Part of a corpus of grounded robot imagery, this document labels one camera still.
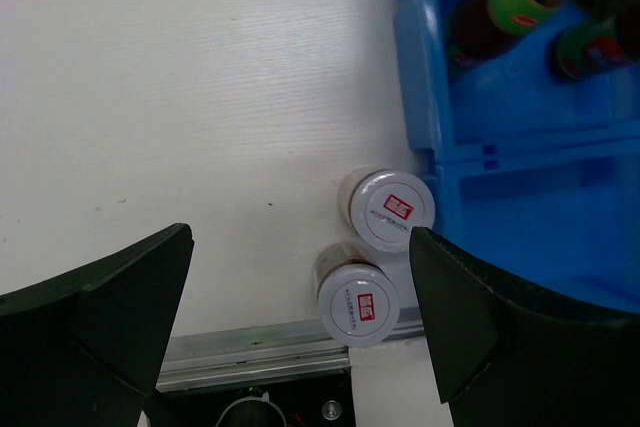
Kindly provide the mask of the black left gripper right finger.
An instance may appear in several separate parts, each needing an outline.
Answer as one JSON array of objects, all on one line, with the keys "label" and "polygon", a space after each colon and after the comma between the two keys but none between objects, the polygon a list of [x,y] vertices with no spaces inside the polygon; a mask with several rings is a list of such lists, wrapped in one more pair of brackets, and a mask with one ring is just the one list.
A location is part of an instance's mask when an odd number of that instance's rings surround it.
[{"label": "black left gripper right finger", "polygon": [[639,318],[480,260],[426,227],[410,268],[435,379],[457,426],[635,426]]}]

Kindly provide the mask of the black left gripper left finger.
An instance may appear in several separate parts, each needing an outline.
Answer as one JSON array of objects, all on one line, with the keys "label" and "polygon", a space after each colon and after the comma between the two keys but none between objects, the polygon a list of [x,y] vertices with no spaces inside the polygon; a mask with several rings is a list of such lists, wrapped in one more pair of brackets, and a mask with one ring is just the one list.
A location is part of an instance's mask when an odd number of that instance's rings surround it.
[{"label": "black left gripper left finger", "polygon": [[2,295],[2,425],[181,425],[156,383],[193,248],[176,223]]}]

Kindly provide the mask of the yellow-cap sauce bottle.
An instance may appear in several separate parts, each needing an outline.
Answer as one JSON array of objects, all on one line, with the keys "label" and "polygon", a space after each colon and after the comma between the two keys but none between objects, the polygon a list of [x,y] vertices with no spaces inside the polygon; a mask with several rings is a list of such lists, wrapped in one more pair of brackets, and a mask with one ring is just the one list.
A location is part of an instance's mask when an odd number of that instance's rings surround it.
[{"label": "yellow-cap sauce bottle", "polygon": [[511,50],[563,0],[460,0],[446,22],[449,73],[459,75]]},{"label": "yellow-cap sauce bottle", "polygon": [[560,31],[549,45],[547,59],[557,77],[575,81],[636,64],[639,7]]}]

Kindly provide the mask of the white-lid dark spice jar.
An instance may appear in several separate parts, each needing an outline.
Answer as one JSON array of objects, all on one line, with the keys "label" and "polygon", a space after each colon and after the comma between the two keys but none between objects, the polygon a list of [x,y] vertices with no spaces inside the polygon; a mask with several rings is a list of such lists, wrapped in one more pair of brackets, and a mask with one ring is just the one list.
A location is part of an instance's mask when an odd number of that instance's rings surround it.
[{"label": "white-lid dark spice jar", "polygon": [[327,333],[347,347],[386,339],[400,315],[395,285],[359,243],[326,247],[313,265],[316,304]]}]

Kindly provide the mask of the white-lid light spice jar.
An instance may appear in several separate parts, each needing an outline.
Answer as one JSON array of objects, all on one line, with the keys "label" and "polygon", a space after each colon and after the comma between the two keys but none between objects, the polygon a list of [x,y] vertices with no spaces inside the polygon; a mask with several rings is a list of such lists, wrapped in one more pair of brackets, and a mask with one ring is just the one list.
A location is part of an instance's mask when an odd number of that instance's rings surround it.
[{"label": "white-lid light spice jar", "polygon": [[399,170],[359,168],[347,175],[338,190],[344,221],[375,250],[400,254],[409,250],[415,227],[431,228],[436,203],[417,176]]}]

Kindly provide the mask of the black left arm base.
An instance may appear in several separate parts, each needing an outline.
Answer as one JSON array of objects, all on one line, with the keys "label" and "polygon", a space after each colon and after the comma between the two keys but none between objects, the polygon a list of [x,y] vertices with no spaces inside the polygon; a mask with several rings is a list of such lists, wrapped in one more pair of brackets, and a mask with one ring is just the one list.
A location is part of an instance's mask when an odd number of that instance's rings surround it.
[{"label": "black left arm base", "polygon": [[162,393],[148,426],[354,426],[348,370]]}]

